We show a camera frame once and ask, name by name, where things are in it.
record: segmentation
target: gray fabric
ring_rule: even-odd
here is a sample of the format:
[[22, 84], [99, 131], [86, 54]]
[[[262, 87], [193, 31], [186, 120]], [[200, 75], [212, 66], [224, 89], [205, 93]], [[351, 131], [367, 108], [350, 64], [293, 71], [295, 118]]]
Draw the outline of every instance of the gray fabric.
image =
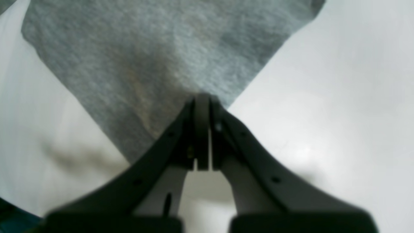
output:
[[32, 0], [22, 33], [130, 161], [196, 92], [228, 107], [311, 0]]
[[16, 0], [0, 0], [0, 15], [5, 12]]

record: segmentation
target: dark blue object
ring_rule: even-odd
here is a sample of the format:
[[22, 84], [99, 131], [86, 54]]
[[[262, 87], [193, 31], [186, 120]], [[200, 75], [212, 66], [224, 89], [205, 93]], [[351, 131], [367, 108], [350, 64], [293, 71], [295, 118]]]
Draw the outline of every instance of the dark blue object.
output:
[[34, 228], [41, 218], [0, 198], [0, 233], [20, 233]]

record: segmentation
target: screw hole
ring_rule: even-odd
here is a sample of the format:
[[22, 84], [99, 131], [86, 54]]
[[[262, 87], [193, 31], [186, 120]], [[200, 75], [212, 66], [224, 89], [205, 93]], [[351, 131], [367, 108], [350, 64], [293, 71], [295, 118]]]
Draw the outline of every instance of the screw hole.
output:
[[277, 178], [276, 176], [273, 176], [272, 181], [273, 181], [273, 183], [279, 184], [281, 180], [279, 178]]
[[142, 184], [142, 180], [141, 180], [141, 179], [135, 179], [135, 180], [132, 182], [132, 184], [133, 184], [134, 186], [138, 186], [138, 185]]

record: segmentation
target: gray cloth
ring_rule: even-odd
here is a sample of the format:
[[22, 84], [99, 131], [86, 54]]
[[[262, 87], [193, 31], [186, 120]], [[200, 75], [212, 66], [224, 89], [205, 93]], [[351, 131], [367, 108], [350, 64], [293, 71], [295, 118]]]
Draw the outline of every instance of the gray cloth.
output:
[[134, 162], [193, 93], [218, 95], [228, 107], [322, 5], [320, 0], [31, 0], [22, 33]]
[[0, 0], [0, 15], [5, 12], [16, 0]]

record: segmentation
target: white table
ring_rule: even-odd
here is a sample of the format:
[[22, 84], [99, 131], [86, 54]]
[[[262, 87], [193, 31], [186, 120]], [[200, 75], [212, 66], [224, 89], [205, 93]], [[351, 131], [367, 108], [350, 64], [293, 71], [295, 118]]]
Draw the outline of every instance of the white table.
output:
[[[128, 167], [21, 36], [29, 0], [0, 16], [0, 197], [43, 216]], [[381, 232], [414, 229], [414, 2], [329, 1], [230, 107], [279, 161], [369, 210]], [[220, 173], [191, 173], [187, 232], [225, 232]]]

